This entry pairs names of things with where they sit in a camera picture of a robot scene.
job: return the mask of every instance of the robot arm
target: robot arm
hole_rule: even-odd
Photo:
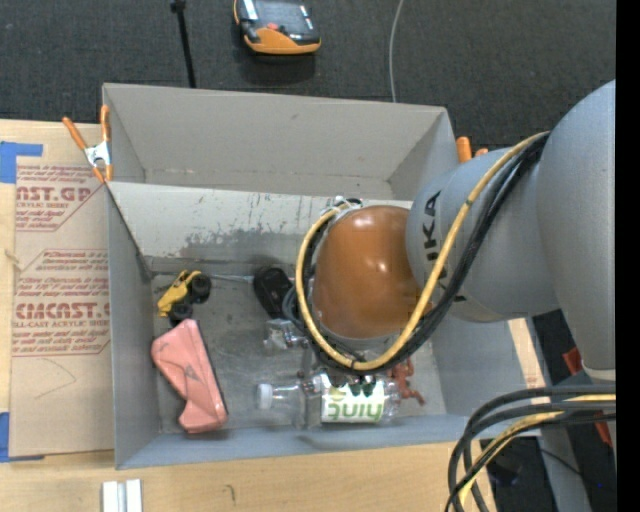
[[[614,150],[615,81],[551,133],[437,177],[404,224],[392,207],[346,201],[325,212],[296,273],[318,354],[373,373],[410,356],[445,314],[491,322],[561,308],[587,373],[615,382]],[[398,336],[382,355],[358,357],[390,330]]]

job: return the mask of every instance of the black pole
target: black pole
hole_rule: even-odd
[[[196,88],[196,76],[193,72],[193,61],[191,60],[191,50],[189,48],[189,37],[187,36],[187,24],[184,21],[184,10],[187,7],[186,0],[171,0],[171,12],[177,14],[178,25],[180,26],[180,38],[182,39],[182,49],[184,50],[184,60],[187,64],[187,74],[189,75],[189,87]]]

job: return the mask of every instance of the gray bin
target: gray bin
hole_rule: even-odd
[[[427,405],[404,401],[389,425],[299,430],[253,404],[255,385],[294,379],[302,355],[265,354],[268,316],[242,276],[274,263],[293,272],[302,237],[337,195],[410,207],[457,165],[444,108],[115,84],[103,95],[116,467],[452,441],[484,401],[525,387],[506,322],[447,318],[414,355],[411,384]],[[149,352],[168,329],[155,302],[183,269],[214,276],[194,318],[230,416],[198,436],[181,431],[184,404]]]

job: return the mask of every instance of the black floor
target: black floor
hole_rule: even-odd
[[[104,82],[189,87],[170,4],[0,0],[0,117],[95,122]],[[616,78],[613,0],[310,2],[322,47],[284,62],[248,51],[232,0],[186,5],[198,88],[444,106],[454,134],[471,137],[474,148],[551,129]],[[544,315],[536,328],[561,379],[558,357],[572,346],[562,316]],[[591,506],[616,510],[610,453],[593,429],[582,430],[572,439],[582,459],[576,469],[596,482]],[[540,453],[528,440],[519,443],[513,456],[522,473],[511,487],[496,488],[499,509],[553,512]]]

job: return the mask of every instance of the yellow cable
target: yellow cable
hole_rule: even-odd
[[[572,398],[567,398],[563,401],[565,402],[593,402],[593,401],[600,401],[600,400],[608,400],[608,401],[614,401],[616,400],[616,395],[615,394],[587,394],[587,395],[580,395],[580,396],[576,396],[576,397],[572,397]],[[493,455],[491,455],[491,457],[489,457],[487,459],[487,461],[484,463],[484,466],[487,466],[489,464],[489,462],[491,462],[497,455],[498,453],[500,453],[500,451],[502,451],[502,449],[509,444],[510,438],[512,436],[514,436],[515,434],[517,434],[518,432],[521,432],[522,430],[528,428],[531,425],[535,425],[535,424],[539,424],[542,423],[543,421],[547,420],[547,419],[551,419],[555,416],[558,416],[560,414],[562,414],[563,411],[551,411],[551,412],[546,412],[546,413],[537,413],[537,414],[530,414],[529,416],[525,416],[524,418],[520,419],[519,421],[515,422],[513,425],[507,427],[505,430],[503,430],[500,435],[496,438],[494,438],[486,447],[485,449],[482,451],[482,453],[476,458],[476,461],[480,460],[485,454],[489,453],[494,447],[498,446],[498,448],[496,448],[495,453],[493,453]],[[460,496],[460,502],[463,503],[464,500],[466,499],[469,490],[471,489],[471,486],[473,485],[473,482],[475,482],[476,478],[478,477],[480,472],[476,473],[475,476],[473,476],[469,482],[467,482],[461,489],[460,492],[458,493]]]
[[[497,446],[498,448],[496,448],[495,452],[483,464],[483,466],[486,467],[489,464],[489,462],[491,462],[502,451],[502,449],[509,444],[509,441],[511,440],[512,436],[514,436],[518,432],[521,432],[522,430],[527,429],[532,425],[537,425],[539,423],[542,423],[543,421],[554,418],[560,414],[563,414],[563,411],[537,413],[537,414],[530,414],[529,416],[525,416],[524,418],[515,422],[510,427],[507,427],[505,430],[503,430],[498,437],[494,438],[485,447],[482,453],[476,458],[476,461],[480,460],[483,456],[485,456],[492,449],[494,449],[494,447]],[[480,471],[476,472],[476,474],[472,478],[470,478],[469,481],[460,489],[460,491],[458,492],[458,495],[460,497],[460,503],[464,503],[464,500],[466,499],[469,493],[469,490],[471,489],[471,487],[473,486],[473,483],[476,481],[479,475],[480,475]]]
[[[296,294],[298,297],[298,304],[300,306],[300,313],[302,314],[304,322],[309,328],[309,331],[311,332],[311,335],[313,336],[318,346],[322,348],[322,350],[329,357],[331,357],[335,362],[341,364],[344,367],[353,368],[356,371],[376,370],[377,368],[380,368],[385,363],[390,361],[400,351],[400,349],[402,349],[402,347],[406,345],[407,341],[409,340],[409,337],[411,336],[416,325],[420,321],[420,318],[422,318],[422,316],[424,315],[426,308],[429,305],[429,300],[431,299],[431,295],[433,294],[433,291],[435,290],[438,279],[440,278],[442,269],[444,268],[445,261],[448,258],[449,253],[451,252],[451,249],[453,248],[453,242],[455,240],[455,237],[457,236],[458,231],[462,227],[462,224],[466,219],[474,201],[478,198],[480,193],[487,186],[491,178],[493,178],[493,176],[502,168],[503,165],[506,164],[506,162],[508,162],[511,158],[513,158],[513,156],[515,156],[523,148],[530,145],[540,137],[544,136],[546,133],[547,132],[538,133],[513,146],[509,151],[507,151],[504,155],[502,155],[478,181],[478,183],[475,185],[471,193],[467,196],[467,199],[464,202],[464,204],[460,207],[460,210],[458,211],[458,215],[454,219],[453,224],[451,225],[451,228],[449,229],[449,232],[447,233],[447,236],[445,237],[445,240],[442,243],[442,249],[440,251],[440,254],[438,255],[438,258],[434,263],[433,269],[429,274],[429,279],[427,280],[425,287],[422,290],[420,299],[418,300],[418,303],[416,304],[416,307],[413,310],[411,317],[409,318],[409,321],[407,322],[406,326],[404,327],[404,329],[402,330],[398,338],[396,338],[396,341],[393,343],[393,345],[391,345],[382,355],[378,356],[375,359],[372,359],[371,361],[354,361],[353,359],[346,357],[344,354],[334,349],[320,333],[319,329],[315,325],[311,312],[309,311],[307,300],[304,294],[304,286],[302,282],[302,266],[304,263],[305,253],[311,238],[318,231],[318,229],[320,229],[322,225],[328,222],[334,215],[336,215],[341,210],[330,210],[326,212],[324,215],[322,215],[320,219],[318,219],[318,221],[316,221],[316,223],[314,223],[313,226],[310,228],[310,230],[307,232],[307,235],[305,236],[301,244],[300,251],[298,253],[298,259],[296,262],[296,279],[295,279]]]

